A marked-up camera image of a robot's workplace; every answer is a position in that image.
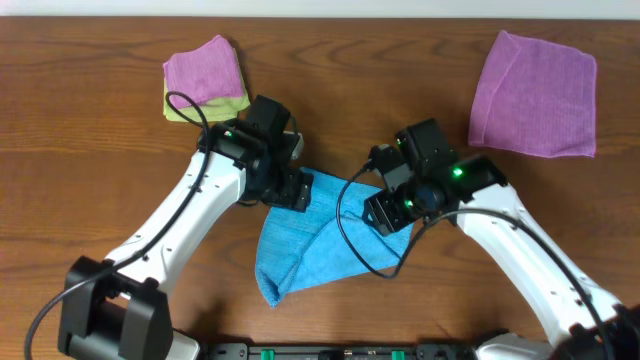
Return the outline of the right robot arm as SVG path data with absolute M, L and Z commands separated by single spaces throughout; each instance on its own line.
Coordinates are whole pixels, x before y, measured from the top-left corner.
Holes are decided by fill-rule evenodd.
M 366 200 L 364 221 L 387 236 L 418 220 L 425 227 L 448 220 L 506 274 L 549 342 L 499 335 L 477 348 L 478 358 L 638 358 L 638 309 L 625 307 L 569 259 L 489 158 L 459 158 L 434 119 L 398 132 L 396 141 L 369 152 L 363 169 L 384 188 Z

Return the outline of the blue microfiber cloth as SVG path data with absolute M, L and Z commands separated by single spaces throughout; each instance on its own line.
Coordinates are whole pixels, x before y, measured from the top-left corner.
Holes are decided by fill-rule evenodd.
M 309 168 L 304 171 L 314 177 L 309 207 L 304 212 L 271 209 L 259 239 L 255 277 L 272 307 L 292 292 L 367 271 L 336 222 L 336 202 L 346 181 Z M 378 191 L 371 185 L 351 184 L 341 202 L 341 223 L 349 243 L 372 267 L 382 270 L 398 263 L 413 227 L 382 236 L 363 222 L 364 201 Z

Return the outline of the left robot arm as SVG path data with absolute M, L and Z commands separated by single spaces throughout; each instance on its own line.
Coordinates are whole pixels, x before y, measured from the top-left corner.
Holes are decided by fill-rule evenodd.
M 313 177 L 290 167 L 303 137 L 281 103 L 259 95 L 245 119 L 210 125 L 183 177 L 151 217 L 102 261 L 80 257 L 65 279 L 59 351 L 74 359 L 198 359 L 176 330 L 169 296 L 214 223 L 244 201 L 303 212 Z

